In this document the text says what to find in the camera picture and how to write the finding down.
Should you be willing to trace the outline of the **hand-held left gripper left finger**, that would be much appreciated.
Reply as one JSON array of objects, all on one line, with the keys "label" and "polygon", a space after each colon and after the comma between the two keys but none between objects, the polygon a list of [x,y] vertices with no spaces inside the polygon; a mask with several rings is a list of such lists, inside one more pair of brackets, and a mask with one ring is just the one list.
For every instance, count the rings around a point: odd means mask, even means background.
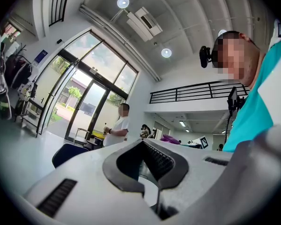
[{"label": "hand-held left gripper left finger", "polygon": [[[126,148],[122,142],[77,155],[34,184],[24,195],[26,210],[41,225],[156,225],[159,217],[140,193],[123,192],[103,173],[103,162],[112,153]],[[54,217],[37,206],[63,180],[76,181]]]}]

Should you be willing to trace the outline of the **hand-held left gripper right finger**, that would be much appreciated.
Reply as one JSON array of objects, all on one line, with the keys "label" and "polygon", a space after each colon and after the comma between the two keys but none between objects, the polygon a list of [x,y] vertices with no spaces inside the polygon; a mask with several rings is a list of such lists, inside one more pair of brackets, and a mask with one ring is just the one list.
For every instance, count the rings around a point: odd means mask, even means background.
[{"label": "hand-held left gripper right finger", "polygon": [[161,219],[142,211],[145,225],[246,225],[273,220],[281,202],[281,125],[240,143],[233,153],[191,149],[161,141],[189,166],[180,184],[160,192]]}]

